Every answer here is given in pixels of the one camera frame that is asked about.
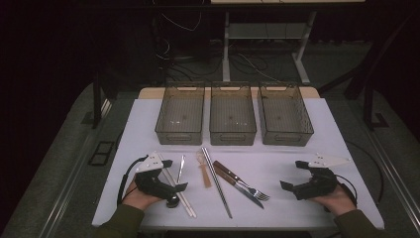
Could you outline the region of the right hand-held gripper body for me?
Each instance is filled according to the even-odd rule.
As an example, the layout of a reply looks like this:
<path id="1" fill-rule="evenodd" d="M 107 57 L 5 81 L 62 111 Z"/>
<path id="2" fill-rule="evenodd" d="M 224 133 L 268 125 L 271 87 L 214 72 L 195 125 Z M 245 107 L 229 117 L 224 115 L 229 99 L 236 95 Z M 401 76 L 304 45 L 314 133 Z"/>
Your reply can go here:
<path id="1" fill-rule="evenodd" d="M 316 154 L 309 161 L 311 178 L 308 182 L 294 185 L 292 193 L 298 200 L 327 195 L 335 190 L 338 184 L 337 176 L 331 167 L 348 164 L 351 160 L 343 157 Z"/>

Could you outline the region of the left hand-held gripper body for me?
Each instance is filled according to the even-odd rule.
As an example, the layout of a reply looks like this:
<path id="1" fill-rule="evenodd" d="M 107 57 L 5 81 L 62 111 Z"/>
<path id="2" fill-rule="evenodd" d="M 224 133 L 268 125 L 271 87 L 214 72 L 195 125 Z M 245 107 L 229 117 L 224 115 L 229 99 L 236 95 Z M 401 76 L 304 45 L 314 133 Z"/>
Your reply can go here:
<path id="1" fill-rule="evenodd" d="M 138 190 L 145 194 L 171 200 L 175 196 L 175 187 L 159 180 L 162 172 L 162 162 L 159 153 L 148 155 L 136 168 L 135 183 Z"/>

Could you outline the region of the metal spoon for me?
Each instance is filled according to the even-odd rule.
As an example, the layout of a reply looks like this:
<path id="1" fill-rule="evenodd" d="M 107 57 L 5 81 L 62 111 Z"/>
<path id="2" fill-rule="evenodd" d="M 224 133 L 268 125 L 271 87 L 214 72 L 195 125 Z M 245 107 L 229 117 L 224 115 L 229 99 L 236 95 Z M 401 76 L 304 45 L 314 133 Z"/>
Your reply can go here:
<path id="1" fill-rule="evenodd" d="M 179 163 L 179 167 L 178 167 L 178 170 L 177 170 L 177 177 L 176 178 L 174 178 L 171 175 L 170 171 L 167 171 L 167 173 L 169 175 L 168 181 L 172 186 L 177 186 L 178 184 L 180 184 L 182 169 L 184 167 L 184 163 L 185 163 L 185 156 L 182 155 L 180 163 Z M 183 193 L 180 191 L 170 201 L 168 201 L 166 203 L 166 206 L 168 208 L 176 208 L 181 201 L 183 201 Z"/>

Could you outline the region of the white chopstick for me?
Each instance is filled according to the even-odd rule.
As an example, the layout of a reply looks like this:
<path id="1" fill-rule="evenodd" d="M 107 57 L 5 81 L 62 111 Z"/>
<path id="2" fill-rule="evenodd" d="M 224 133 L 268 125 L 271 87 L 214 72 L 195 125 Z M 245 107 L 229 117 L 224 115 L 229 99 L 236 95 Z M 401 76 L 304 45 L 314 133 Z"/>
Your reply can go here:
<path id="1" fill-rule="evenodd" d="M 163 163 L 163 168 L 162 168 L 163 175 L 165 176 L 165 178 L 167 179 L 167 181 L 169 182 L 169 184 L 172 187 L 177 187 L 178 182 L 176 181 L 176 179 L 173 177 L 172 173 L 170 172 L 170 167 L 172 166 L 172 160 L 164 160 L 162 158 L 162 155 L 158 155 L 158 157 L 160 158 L 160 160 Z M 192 208 L 192 206 L 190 205 L 187 198 L 184 196 L 183 190 L 179 189 L 175 194 L 179 198 L 180 203 L 183 205 L 187 214 L 190 217 L 196 218 L 196 213 L 195 213 L 194 209 Z"/>

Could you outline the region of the metal chopsticks pair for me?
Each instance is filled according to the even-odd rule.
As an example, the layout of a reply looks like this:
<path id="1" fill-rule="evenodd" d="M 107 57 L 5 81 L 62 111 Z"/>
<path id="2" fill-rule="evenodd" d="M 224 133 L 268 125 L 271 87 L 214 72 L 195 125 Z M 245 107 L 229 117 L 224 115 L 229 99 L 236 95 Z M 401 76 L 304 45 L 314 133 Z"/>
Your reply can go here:
<path id="1" fill-rule="evenodd" d="M 173 187 L 175 187 L 177 185 L 177 181 L 172 176 L 170 170 L 168 168 L 163 168 L 162 169 L 162 172 L 163 172 L 164 176 L 166 177 L 166 179 L 168 180 L 168 182 Z M 182 205 L 184 206 L 184 208 L 185 208 L 186 212 L 188 213 L 188 215 L 190 217 L 196 218 L 197 215 L 195 213 L 195 210 L 193 209 L 192 205 L 189 203 L 189 201 L 187 200 L 187 198 L 184 196 L 183 192 L 177 192 L 176 195 L 179 198 L 179 200 L 182 203 Z"/>

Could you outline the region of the transparent brown plastic bin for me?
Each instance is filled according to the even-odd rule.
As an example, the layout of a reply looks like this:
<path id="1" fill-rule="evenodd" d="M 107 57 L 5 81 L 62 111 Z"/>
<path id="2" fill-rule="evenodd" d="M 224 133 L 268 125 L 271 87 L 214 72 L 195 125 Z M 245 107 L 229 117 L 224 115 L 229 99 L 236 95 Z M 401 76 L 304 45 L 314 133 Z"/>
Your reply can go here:
<path id="1" fill-rule="evenodd" d="M 265 145 L 307 145 L 314 129 L 296 83 L 260 82 L 258 104 Z"/>
<path id="2" fill-rule="evenodd" d="M 202 144 L 204 96 L 203 81 L 166 84 L 155 127 L 162 145 Z"/>
<path id="3" fill-rule="evenodd" d="M 220 81 L 211 85 L 210 143 L 213 146 L 251 146 L 257 124 L 251 86 Z"/>

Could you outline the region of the person's left hand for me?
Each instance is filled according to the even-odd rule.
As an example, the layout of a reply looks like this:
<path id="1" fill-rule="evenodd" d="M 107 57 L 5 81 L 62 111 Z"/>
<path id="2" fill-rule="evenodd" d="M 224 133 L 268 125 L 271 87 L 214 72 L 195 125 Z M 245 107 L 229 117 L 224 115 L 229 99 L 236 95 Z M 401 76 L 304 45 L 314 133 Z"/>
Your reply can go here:
<path id="1" fill-rule="evenodd" d="M 152 204 L 159 201 L 159 197 L 145 194 L 142 191 L 138 190 L 137 185 L 134 181 L 130 183 L 126 190 L 126 194 L 122 199 L 123 204 L 135 207 L 137 209 L 141 209 L 142 211 L 145 211 Z"/>

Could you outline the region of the person's right hand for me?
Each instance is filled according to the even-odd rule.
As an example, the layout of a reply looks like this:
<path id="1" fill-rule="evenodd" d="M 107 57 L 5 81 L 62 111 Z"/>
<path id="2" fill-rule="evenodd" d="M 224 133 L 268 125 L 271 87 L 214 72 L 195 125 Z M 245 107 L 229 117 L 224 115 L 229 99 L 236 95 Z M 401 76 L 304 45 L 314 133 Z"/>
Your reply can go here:
<path id="1" fill-rule="evenodd" d="M 357 209 L 345 190 L 339 185 L 332 193 L 313 197 L 311 201 L 325 206 L 336 217 Z"/>

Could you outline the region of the black metal stand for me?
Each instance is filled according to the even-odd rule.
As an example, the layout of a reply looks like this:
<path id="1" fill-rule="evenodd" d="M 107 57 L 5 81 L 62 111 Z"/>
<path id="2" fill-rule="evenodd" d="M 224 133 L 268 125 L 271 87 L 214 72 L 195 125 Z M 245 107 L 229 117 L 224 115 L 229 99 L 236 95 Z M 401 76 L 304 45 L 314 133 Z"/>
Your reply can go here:
<path id="1" fill-rule="evenodd" d="M 103 104 L 106 101 L 106 97 L 102 89 L 101 79 L 98 72 L 95 72 L 93 74 L 92 92 L 93 109 L 85 113 L 82 123 L 85 125 L 90 125 L 92 129 L 96 129 L 102 120 Z"/>
<path id="2" fill-rule="evenodd" d="M 373 85 L 371 83 L 368 83 L 365 87 L 363 120 L 371 131 L 375 128 L 388 127 L 388 123 L 383 115 L 373 111 Z"/>

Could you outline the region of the wooden-handled knife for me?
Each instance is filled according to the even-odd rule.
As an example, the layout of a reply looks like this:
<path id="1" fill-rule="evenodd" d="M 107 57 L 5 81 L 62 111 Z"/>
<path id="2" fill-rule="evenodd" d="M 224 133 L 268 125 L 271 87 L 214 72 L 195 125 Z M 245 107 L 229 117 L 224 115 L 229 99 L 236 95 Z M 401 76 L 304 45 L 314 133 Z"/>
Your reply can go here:
<path id="1" fill-rule="evenodd" d="M 224 179 L 226 182 L 228 182 L 230 185 L 232 185 L 234 188 L 236 188 L 240 193 L 242 193 L 244 196 L 246 196 L 250 201 L 252 201 L 254 204 L 259 206 L 260 208 L 264 209 L 261 202 L 259 202 L 255 197 L 253 197 L 248 191 L 246 191 L 243 187 L 239 185 L 238 182 L 236 182 L 232 177 L 230 177 L 227 173 L 223 172 L 219 168 L 215 168 L 215 172 L 218 176 L 220 176 L 222 179 Z"/>

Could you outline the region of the wooden-handled fork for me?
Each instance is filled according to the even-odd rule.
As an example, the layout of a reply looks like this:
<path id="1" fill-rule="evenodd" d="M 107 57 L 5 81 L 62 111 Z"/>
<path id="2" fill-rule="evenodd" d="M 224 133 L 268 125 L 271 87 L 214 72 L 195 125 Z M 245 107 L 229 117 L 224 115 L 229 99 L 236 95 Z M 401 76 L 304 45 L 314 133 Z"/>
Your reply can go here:
<path id="1" fill-rule="evenodd" d="M 269 195 L 266 195 L 263 192 L 257 190 L 256 188 L 249 186 L 240 177 L 238 177 L 237 175 L 235 175 L 231 170 L 227 169 L 220 162 L 218 162 L 218 161 L 214 162 L 213 163 L 213 166 L 214 166 L 214 169 L 217 167 L 217 168 L 221 169 L 223 172 L 227 173 L 236 182 L 238 182 L 241 187 L 243 187 L 246 191 L 248 191 L 256 199 L 263 200 L 263 201 L 267 201 L 267 200 L 270 199 L 270 196 Z"/>

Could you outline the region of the black floor frame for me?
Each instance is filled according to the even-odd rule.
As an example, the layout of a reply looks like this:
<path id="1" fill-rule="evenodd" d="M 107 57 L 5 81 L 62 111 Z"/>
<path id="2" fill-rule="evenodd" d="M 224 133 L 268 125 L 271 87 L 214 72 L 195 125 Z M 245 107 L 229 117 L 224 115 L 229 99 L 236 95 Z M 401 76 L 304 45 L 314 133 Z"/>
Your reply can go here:
<path id="1" fill-rule="evenodd" d="M 89 166 L 103 167 L 108 163 L 113 150 L 114 143 L 112 141 L 100 141 L 88 161 Z"/>

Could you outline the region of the metal floor rail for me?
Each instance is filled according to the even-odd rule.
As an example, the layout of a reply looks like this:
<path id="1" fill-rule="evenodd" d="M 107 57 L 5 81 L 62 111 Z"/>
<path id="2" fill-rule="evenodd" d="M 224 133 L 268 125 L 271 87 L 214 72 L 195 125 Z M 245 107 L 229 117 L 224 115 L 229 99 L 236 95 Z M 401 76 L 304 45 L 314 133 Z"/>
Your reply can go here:
<path id="1" fill-rule="evenodd" d="M 379 164 L 405 212 L 420 232 L 420 143 L 409 132 L 368 131 Z"/>
<path id="2" fill-rule="evenodd" d="M 97 144 L 102 123 L 93 123 L 95 106 L 76 101 L 47 152 L 39 175 L 49 202 L 37 238 L 53 238 Z"/>

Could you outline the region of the white metal desk frame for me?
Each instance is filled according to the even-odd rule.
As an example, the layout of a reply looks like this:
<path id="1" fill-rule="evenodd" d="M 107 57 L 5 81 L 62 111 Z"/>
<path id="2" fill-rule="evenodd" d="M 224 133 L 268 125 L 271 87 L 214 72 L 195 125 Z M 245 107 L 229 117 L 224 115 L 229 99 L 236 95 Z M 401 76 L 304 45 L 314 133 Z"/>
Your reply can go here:
<path id="1" fill-rule="evenodd" d="M 361 4 L 365 0 L 210 0 L 211 5 L 226 7 L 222 69 L 223 80 L 230 81 L 229 45 L 231 40 L 298 40 L 299 47 L 291 56 L 300 81 L 309 84 L 310 79 L 302 62 L 316 16 L 326 7 L 340 7 L 345 4 Z M 291 12 L 292 8 L 307 12 L 306 21 L 297 23 L 233 23 L 230 14 L 239 8 L 254 11 Z"/>

